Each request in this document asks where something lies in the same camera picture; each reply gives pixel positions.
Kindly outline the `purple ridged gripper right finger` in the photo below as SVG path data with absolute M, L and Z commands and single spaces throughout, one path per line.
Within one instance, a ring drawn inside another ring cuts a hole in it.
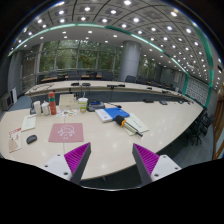
M 159 180 L 181 169 L 169 156 L 159 156 L 138 144 L 133 144 L 132 154 L 143 185 Z

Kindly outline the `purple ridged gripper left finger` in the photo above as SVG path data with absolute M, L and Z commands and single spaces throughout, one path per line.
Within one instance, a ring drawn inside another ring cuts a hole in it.
M 72 183 L 79 184 L 91 154 L 91 144 L 81 145 L 65 155 L 52 157 L 43 169 Z

